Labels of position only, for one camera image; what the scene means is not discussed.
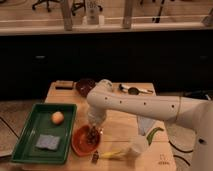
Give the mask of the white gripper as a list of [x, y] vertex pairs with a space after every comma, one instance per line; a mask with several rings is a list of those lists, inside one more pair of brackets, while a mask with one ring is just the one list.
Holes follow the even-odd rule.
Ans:
[[106, 120], [107, 114], [104, 109], [90, 107], [88, 109], [88, 122], [91, 126], [100, 127]]

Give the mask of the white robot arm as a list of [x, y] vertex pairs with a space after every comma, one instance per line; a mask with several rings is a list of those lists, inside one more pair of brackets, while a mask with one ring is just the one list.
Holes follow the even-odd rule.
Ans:
[[114, 93], [101, 80], [88, 93], [88, 120], [101, 125], [107, 110], [175, 123], [196, 133], [190, 171], [213, 171], [213, 101], [181, 96], [140, 96]]

